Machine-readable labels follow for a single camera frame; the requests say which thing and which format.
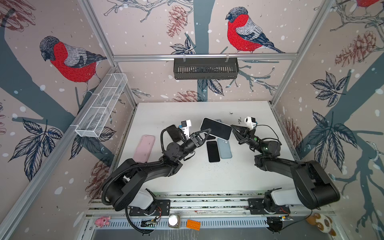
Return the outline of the black phone table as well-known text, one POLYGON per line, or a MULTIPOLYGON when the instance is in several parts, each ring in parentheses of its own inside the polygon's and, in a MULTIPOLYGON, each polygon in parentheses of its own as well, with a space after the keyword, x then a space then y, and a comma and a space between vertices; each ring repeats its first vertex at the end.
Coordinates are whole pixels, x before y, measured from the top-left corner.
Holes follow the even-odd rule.
POLYGON ((200 127, 201 131, 211 129, 210 135, 228 141, 232 134, 232 127, 216 120, 204 118, 200 127))

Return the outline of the large phone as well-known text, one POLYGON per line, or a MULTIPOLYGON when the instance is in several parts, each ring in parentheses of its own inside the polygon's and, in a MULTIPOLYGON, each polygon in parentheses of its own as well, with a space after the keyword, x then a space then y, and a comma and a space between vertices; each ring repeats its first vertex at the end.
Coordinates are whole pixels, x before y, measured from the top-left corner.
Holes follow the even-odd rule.
POLYGON ((221 159, 231 159, 233 155, 232 155, 229 141, 226 141, 223 139, 217 139, 217 143, 218 143, 218 150, 219 150, 220 158, 221 159))

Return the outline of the blue phone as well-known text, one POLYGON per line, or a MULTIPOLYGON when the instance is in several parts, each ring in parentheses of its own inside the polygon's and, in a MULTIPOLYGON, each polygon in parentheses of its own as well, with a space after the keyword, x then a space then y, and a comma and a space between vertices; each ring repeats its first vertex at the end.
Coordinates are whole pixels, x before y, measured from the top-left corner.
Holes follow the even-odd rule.
POLYGON ((220 162, 220 154, 218 149, 218 144, 216 141, 208 141, 206 143, 207 145, 207 152, 208 152, 208 159, 210 163, 218 163, 220 162))

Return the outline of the black phone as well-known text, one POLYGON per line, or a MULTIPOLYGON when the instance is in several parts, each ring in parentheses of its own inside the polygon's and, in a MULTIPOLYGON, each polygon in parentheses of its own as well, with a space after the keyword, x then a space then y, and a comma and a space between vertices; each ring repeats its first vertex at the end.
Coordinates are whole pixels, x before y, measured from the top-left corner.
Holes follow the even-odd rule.
POLYGON ((166 128, 166 132, 171 137, 172 141, 178 143, 184 140, 184 133, 180 128, 177 128, 175 125, 171 125, 166 128))

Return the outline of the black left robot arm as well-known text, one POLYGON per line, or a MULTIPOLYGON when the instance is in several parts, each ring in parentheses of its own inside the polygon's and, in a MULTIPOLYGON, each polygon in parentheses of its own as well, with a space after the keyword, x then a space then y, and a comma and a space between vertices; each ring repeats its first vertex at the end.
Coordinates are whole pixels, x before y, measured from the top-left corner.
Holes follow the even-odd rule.
POLYGON ((182 160, 186 161, 190 154, 194 154, 195 150, 204 145, 207 137, 202 138, 201 134, 207 136, 211 133, 211 129, 204 129, 190 134, 187 140, 183 131, 177 129, 183 140, 183 144, 172 142, 164 147, 164 132, 170 130, 166 128, 160 134, 160 142, 162 156, 156 162, 137 163, 133 159, 125 160, 102 184, 101 201, 106 206, 112 206, 115 211, 121 211, 127 207, 136 207, 134 205, 135 198, 143 194, 146 200, 140 200, 143 204, 140 209, 155 209, 155 196, 149 191, 141 191, 142 185, 150 180, 160 177, 171 177, 175 175, 183 166, 182 160))

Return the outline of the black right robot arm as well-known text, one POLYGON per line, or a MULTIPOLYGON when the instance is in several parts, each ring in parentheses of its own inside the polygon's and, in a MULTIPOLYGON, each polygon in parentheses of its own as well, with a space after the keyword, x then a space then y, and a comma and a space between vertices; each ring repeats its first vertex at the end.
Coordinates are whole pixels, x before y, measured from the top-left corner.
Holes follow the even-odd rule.
POLYGON ((294 162, 280 158, 282 143, 277 138, 261 139, 255 135, 256 128, 231 125, 239 145, 246 144, 255 155, 255 166, 265 172, 273 172, 293 180, 291 189, 273 189, 264 194, 264 209, 273 213, 285 205, 302 205, 314 210, 338 202, 340 192, 316 161, 294 162))

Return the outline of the pink phone case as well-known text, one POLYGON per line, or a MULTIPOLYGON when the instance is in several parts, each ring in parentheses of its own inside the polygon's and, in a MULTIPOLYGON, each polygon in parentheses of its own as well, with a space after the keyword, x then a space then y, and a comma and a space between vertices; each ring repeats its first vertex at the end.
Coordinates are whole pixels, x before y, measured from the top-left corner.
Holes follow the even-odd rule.
POLYGON ((155 141, 155 136, 143 135, 135 150, 133 160, 136 163, 146 163, 149 160, 155 141))

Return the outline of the clear jar white lid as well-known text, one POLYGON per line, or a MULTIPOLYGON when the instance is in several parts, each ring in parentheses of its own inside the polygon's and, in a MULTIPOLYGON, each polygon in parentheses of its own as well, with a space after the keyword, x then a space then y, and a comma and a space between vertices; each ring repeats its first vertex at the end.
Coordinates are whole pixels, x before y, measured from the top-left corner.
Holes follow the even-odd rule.
POLYGON ((181 225, 181 217, 178 214, 170 214, 168 218, 169 228, 178 229, 181 225))

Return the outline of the orange toy brick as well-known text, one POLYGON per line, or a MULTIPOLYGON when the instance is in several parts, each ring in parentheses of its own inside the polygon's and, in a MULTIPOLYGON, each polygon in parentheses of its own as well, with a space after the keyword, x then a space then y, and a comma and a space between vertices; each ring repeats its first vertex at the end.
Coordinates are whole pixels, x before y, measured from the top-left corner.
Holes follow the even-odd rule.
POLYGON ((186 227, 191 230, 200 231, 201 223, 194 220, 187 220, 186 227))

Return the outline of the brown white plush toy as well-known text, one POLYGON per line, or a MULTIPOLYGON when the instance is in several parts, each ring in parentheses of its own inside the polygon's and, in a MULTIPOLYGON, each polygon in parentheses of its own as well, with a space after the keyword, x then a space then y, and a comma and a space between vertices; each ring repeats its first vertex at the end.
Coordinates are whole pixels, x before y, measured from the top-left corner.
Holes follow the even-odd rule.
POLYGON ((333 237, 337 235, 335 230, 333 229, 333 220, 324 214, 314 213, 311 214, 306 221, 312 225, 316 226, 319 231, 325 234, 329 234, 333 237))

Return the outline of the pink pig toy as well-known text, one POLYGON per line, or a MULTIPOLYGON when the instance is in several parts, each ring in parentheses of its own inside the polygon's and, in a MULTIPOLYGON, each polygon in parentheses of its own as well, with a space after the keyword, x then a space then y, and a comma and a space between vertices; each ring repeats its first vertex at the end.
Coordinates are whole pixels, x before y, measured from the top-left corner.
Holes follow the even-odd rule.
POLYGON ((97 228, 103 228, 110 225, 111 217, 100 217, 95 220, 95 226, 97 228))

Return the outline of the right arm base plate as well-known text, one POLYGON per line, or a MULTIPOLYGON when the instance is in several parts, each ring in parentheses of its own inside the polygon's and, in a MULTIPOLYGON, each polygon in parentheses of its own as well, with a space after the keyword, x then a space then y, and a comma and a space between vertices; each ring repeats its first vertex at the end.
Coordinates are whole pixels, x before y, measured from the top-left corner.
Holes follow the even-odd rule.
POLYGON ((248 208, 251 215, 290 215, 288 205, 277 206, 274 203, 265 203, 264 199, 248 199, 248 208))

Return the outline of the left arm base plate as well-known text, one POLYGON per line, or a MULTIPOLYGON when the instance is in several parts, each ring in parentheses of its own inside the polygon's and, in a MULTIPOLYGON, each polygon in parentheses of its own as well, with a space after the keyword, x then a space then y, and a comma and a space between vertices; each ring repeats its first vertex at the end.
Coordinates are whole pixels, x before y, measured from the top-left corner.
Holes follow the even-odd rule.
POLYGON ((163 217, 170 214, 170 200, 154 200, 146 209, 131 207, 130 216, 134 217, 163 217))

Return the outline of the white mesh wall basket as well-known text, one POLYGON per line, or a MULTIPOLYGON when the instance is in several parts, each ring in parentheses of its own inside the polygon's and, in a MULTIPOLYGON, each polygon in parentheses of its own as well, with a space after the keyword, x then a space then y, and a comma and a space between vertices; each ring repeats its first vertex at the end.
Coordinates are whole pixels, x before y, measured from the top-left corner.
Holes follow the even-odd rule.
POLYGON ((80 137, 100 137, 128 79, 125 74, 107 75, 107 81, 77 125, 75 132, 80 137))

